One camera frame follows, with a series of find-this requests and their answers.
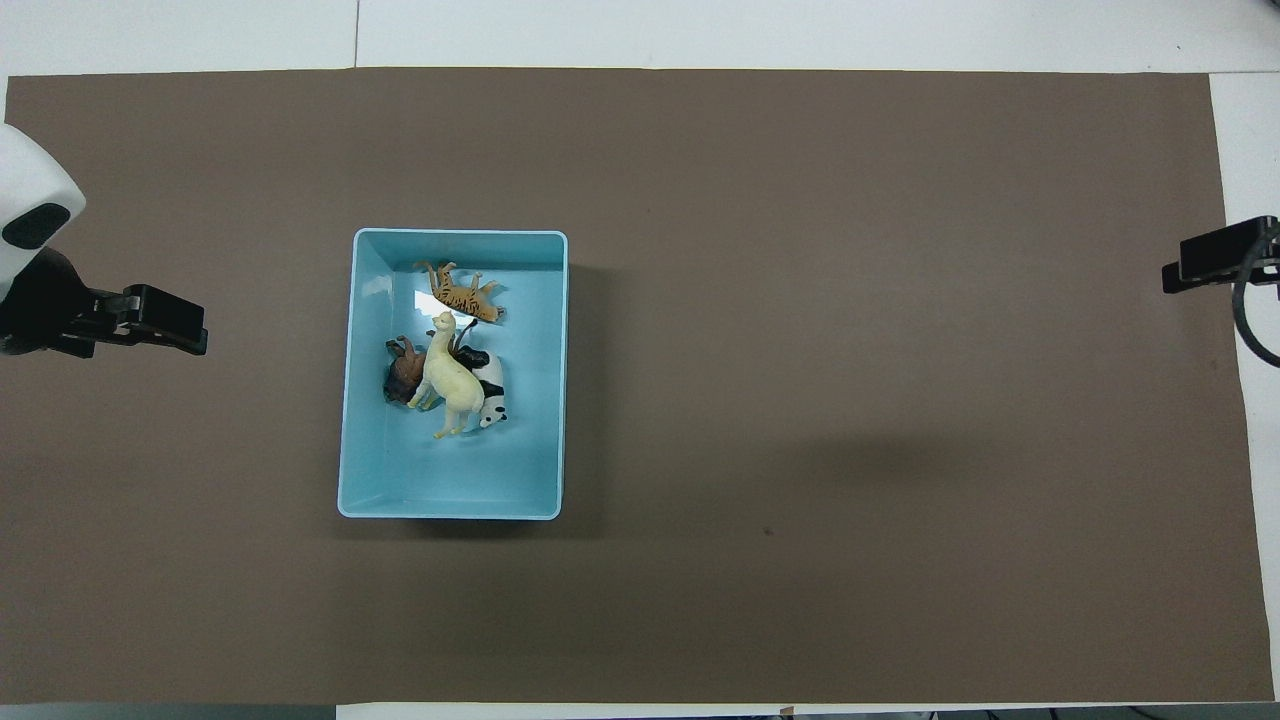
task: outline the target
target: white table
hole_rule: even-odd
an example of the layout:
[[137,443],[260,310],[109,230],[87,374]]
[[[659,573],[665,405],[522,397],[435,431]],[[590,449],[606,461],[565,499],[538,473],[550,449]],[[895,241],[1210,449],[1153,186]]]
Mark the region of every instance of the white table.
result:
[[[28,74],[378,65],[1211,73],[1226,219],[1280,214],[1280,9],[1267,0],[0,3],[0,90],[9,76]],[[1170,238],[1170,259],[1178,240]],[[1280,304],[1270,292],[1254,292],[1248,309],[1260,338],[1280,348]],[[1222,322],[1231,322],[1226,305]],[[1239,342],[1238,350],[1271,666],[1280,688],[1280,404],[1268,402],[1280,398],[1280,370]],[[379,703],[339,707],[339,717],[765,715],[799,700],[750,706]],[[795,710],[975,707],[902,700]]]

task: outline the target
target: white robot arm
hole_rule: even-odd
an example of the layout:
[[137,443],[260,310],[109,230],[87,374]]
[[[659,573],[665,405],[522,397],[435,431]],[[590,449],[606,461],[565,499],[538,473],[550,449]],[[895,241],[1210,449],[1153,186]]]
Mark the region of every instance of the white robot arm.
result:
[[49,152],[0,124],[0,300],[13,278],[84,209],[84,193]]

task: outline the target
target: plastic animal figurine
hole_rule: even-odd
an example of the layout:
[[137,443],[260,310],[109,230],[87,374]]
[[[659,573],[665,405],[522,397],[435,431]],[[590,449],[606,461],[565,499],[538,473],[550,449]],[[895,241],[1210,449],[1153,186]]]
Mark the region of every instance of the plastic animal figurine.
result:
[[422,382],[422,365],[426,363],[426,355],[415,350],[413,343],[404,336],[388,340],[387,348],[396,355],[396,359],[387,369],[383,395],[388,402],[407,404],[413,397],[415,388]]
[[480,407],[480,427],[489,425],[507,419],[507,391],[502,387],[502,361],[498,356],[484,350],[475,350],[470,345],[463,345],[454,351],[453,356],[458,364],[471,370],[471,374],[480,380],[484,388],[484,405]]
[[426,347],[422,382],[410,398],[408,406],[417,407],[424,400],[430,406],[433,392],[444,398],[444,427],[435,433],[435,439],[440,439],[445,434],[461,433],[471,413],[480,411],[484,405],[484,388],[471,370],[458,364],[449,354],[453,333],[458,327],[453,313],[440,313],[431,318],[431,324],[435,325],[435,334],[431,336],[431,345]]
[[453,284],[453,275],[451,274],[457,268],[456,264],[448,263],[435,269],[426,260],[413,263],[415,268],[419,265],[426,268],[428,282],[431,283],[431,295],[449,307],[467,315],[475,315],[486,323],[498,322],[498,318],[507,311],[506,307],[489,301],[489,293],[493,292],[493,288],[498,287],[497,281],[489,281],[484,287],[480,287],[481,274],[475,273],[471,275],[471,287],[460,287]]

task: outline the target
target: tiger figurine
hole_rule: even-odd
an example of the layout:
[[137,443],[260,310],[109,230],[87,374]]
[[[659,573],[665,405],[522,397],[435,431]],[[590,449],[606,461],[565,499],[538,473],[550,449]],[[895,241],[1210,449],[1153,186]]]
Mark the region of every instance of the tiger figurine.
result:
[[484,287],[480,287],[480,273],[475,273],[471,275],[471,287],[460,287],[453,284],[453,275],[451,274],[457,268],[454,263],[447,263],[436,269],[426,260],[420,260],[413,263],[413,266],[426,268],[428,281],[431,283],[431,295],[460,313],[474,315],[486,323],[495,323],[498,318],[507,313],[506,307],[489,301],[489,293],[493,292],[493,288],[498,287],[497,281],[489,281]]

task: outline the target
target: panda figurine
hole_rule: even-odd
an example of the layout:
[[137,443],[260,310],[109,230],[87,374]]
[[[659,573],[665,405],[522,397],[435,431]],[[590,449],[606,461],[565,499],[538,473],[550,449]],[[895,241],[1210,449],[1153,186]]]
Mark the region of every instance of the panda figurine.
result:
[[484,350],[463,345],[453,351],[453,359],[471,370],[484,388],[484,405],[480,406],[480,427],[507,419],[507,391],[502,387],[502,361]]

